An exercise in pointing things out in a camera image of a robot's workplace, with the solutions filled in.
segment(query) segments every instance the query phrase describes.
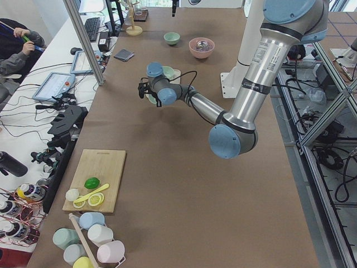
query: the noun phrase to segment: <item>wallet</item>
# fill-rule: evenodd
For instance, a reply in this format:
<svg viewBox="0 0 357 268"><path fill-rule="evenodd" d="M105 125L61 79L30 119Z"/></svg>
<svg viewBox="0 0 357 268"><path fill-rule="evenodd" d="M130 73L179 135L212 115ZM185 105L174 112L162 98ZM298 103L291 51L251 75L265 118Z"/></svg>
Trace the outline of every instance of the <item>wallet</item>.
<svg viewBox="0 0 357 268"><path fill-rule="evenodd" d="M121 51L115 54L114 58L121 61L128 61L130 58L134 57L134 55L135 54L129 50L121 49Z"/></svg>

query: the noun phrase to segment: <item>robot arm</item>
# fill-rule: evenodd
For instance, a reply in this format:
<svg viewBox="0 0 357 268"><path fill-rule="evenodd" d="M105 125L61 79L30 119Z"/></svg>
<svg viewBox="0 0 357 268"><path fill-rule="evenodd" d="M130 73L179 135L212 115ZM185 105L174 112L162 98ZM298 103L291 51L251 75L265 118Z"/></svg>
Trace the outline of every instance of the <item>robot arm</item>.
<svg viewBox="0 0 357 268"><path fill-rule="evenodd" d="M163 105L180 99L215 126L209 134L212 151L233 158L250 151L258 141L254 120L291 46L322 40L327 31L328 0L266 0L262 38L233 106L227 112L188 85L171 84L159 63L147 67L148 87Z"/></svg>

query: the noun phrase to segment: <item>paint bottle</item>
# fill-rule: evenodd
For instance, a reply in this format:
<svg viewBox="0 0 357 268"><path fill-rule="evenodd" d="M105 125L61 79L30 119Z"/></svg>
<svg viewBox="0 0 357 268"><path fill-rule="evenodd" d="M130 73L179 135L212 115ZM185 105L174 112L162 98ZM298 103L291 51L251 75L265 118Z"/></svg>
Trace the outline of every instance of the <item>paint bottle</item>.
<svg viewBox="0 0 357 268"><path fill-rule="evenodd" d="M28 245L37 243L40 232L20 222L3 221L2 228L8 238L24 242Z"/></svg>
<svg viewBox="0 0 357 268"><path fill-rule="evenodd" d="M33 201L41 201L45 197L46 190L40 186L33 184L22 184L20 190L26 198L30 198Z"/></svg>
<svg viewBox="0 0 357 268"><path fill-rule="evenodd" d="M32 209L24 207L15 201L0 201L0 215L27 221L32 217Z"/></svg>

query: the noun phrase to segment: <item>blue cup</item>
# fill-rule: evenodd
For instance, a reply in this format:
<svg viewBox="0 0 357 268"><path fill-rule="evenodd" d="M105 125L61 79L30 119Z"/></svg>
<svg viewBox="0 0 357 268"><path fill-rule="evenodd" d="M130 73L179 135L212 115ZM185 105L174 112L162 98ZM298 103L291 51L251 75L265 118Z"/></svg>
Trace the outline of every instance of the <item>blue cup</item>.
<svg viewBox="0 0 357 268"><path fill-rule="evenodd" d="M55 232L52 241L57 247L65 250L68 246L79 243L79 237L75 230L61 228Z"/></svg>
<svg viewBox="0 0 357 268"><path fill-rule="evenodd" d="M79 225L88 230L95 224L105 225L104 215L100 212L86 212L79 218Z"/></svg>

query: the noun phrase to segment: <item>white cup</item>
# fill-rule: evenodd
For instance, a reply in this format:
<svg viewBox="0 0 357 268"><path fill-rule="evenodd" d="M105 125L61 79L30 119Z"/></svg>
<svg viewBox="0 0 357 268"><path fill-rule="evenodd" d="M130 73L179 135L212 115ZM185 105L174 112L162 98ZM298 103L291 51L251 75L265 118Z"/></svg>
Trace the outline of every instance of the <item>white cup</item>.
<svg viewBox="0 0 357 268"><path fill-rule="evenodd" d="M85 250L83 245L80 244L72 244L65 249L63 253L63 259L67 262L70 266L78 260L79 258L86 256Z"/></svg>
<svg viewBox="0 0 357 268"><path fill-rule="evenodd" d="M97 259L104 264L118 263L118 265L115 267L117 268L126 260L124 253L124 244L119 240L115 240L101 245L98 248Z"/></svg>
<svg viewBox="0 0 357 268"><path fill-rule="evenodd" d="M112 229L95 224L88 229L88 238L95 244L97 247L104 245L113 240L113 231Z"/></svg>

